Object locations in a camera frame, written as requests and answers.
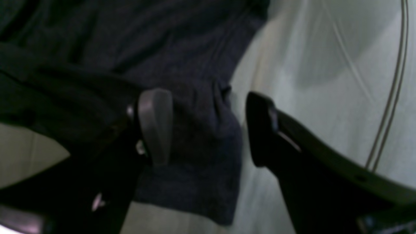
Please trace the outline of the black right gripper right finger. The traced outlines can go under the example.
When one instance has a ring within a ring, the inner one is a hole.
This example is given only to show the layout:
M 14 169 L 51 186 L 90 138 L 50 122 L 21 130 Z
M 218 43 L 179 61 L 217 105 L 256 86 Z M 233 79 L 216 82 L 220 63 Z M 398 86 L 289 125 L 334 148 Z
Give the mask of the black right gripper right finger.
M 251 156 L 278 179 L 297 234 L 414 234 L 415 189 L 371 173 L 250 92 Z

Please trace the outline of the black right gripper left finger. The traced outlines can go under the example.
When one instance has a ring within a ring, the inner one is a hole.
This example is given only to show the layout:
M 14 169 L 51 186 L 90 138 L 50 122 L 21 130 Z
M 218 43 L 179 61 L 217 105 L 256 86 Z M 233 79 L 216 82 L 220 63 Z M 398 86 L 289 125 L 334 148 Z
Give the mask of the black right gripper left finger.
M 118 234 L 144 167 L 168 163 L 172 129 L 172 93 L 142 92 L 79 156 L 2 188 L 1 233 Z

